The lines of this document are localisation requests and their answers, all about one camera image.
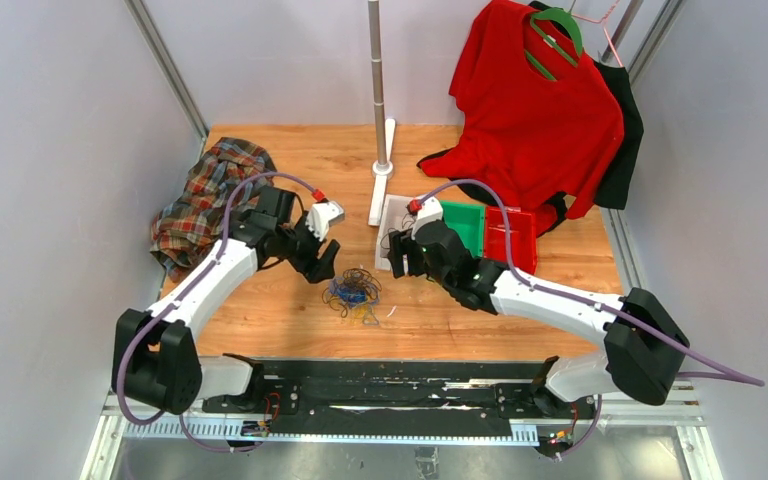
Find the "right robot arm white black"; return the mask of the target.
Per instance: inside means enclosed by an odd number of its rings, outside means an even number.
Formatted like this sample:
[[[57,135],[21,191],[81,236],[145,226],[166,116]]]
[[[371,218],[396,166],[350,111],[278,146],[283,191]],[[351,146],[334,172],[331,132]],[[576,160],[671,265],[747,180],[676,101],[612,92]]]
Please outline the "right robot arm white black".
[[[442,221],[391,232],[388,246],[396,278],[425,276],[466,309],[538,320],[599,346],[596,353],[545,360],[531,390],[540,414],[554,417],[574,400],[604,393],[666,402],[689,341],[651,292],[600,294],[544,281],[472,255]]]

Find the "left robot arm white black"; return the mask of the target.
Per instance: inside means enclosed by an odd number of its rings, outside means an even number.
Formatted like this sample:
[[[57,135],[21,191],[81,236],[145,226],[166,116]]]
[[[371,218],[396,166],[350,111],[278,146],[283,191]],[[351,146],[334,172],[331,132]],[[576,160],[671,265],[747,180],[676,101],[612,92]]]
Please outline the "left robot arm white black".
[[[345,211],[319,190],[312,195],[314,204],[293,221],[296,195],[264,187],[253,208],[230,214],[222,237],[175,289],[119,317],[111,389],[122,405],[134,400],[173,415],[214,398],[243,413],[264,405],[261,362],[237,354],[201,356],[196,340],[230,294],[259,271],[286,262],[310,284],[334,277],[340,245],[327,235]]]

